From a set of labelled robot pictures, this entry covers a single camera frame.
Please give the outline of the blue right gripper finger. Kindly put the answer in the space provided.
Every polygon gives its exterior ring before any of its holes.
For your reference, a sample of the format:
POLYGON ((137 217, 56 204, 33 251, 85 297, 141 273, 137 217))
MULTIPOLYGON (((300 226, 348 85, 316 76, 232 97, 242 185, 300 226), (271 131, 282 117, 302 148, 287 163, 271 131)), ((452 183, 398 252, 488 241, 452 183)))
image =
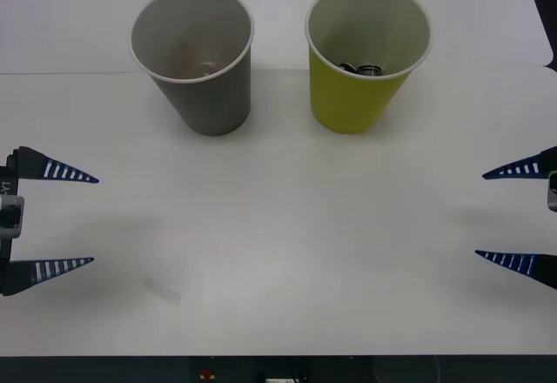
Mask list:
POLYGON ((548 179, 556 171, 556 147, 541 151, 531 157, 502 165, 482 175, 486 180, 501 178, 548 179))
POLYGON ((517 272, 545 286, 557 289, 557 257, 539 253, 474 251, 477 255, 507 270, 517 272))

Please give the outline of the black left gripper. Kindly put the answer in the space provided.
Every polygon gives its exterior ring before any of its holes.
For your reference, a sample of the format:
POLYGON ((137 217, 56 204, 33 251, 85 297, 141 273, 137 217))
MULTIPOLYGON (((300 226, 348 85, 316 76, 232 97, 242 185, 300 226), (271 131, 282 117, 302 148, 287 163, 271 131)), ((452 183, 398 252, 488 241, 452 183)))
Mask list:
POLYGON ((11 261, 12 241, 21 235, 19 178, 98 184, 89 173, 29 147, 17 148, 1 167, 1 294, 12 296, 93 262, 94 258, 11 261))

